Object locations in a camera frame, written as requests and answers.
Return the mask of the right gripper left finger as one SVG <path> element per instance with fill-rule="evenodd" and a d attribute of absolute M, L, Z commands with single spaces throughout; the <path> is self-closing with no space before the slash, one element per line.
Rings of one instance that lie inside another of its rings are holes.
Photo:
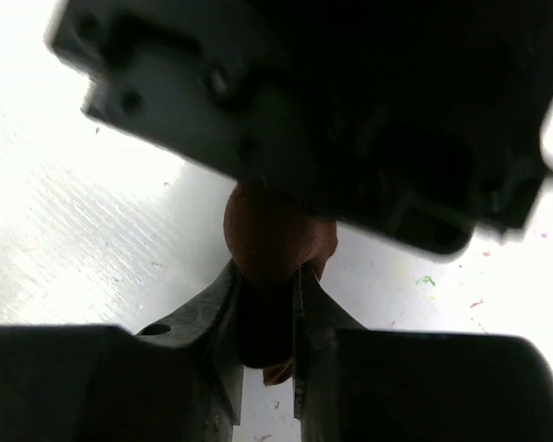
<path fill-rule="evenodd" d="M 0 441 L 229 441 L 241 419 L 233 264 L 132 334 L 0 326 Z"/>

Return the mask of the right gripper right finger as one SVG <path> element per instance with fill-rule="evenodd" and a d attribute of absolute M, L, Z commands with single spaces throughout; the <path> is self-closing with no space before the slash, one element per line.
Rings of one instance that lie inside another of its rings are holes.
<path fill-rule="evenodd" d="M 553 441 L 553 375 L 523 338 L 369 330 L 310 269 L 293 325 L 305 441 Z"/>

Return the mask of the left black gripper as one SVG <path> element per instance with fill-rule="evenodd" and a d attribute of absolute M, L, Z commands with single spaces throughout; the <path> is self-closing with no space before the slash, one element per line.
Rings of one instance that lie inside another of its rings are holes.
<path fill-rule="evenodd" d="M 553 180 L 553 1 L 66 1 L 47 43 L 89 117 L 437 255 Z"/>

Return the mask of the dark brown sock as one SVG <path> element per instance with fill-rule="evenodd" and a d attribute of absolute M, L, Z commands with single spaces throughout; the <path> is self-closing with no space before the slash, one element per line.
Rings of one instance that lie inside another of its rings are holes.
<path fill-rule="evenodd" d="M 338 244 L 337 225 L 288 198 L 239 182 L 227 201 L 224 237 L 242 277 L 238 339 L 242 362 L 263 372 L 265 386 L 292 376 L 292 290 L 309 266 L 320 278 Z"/>

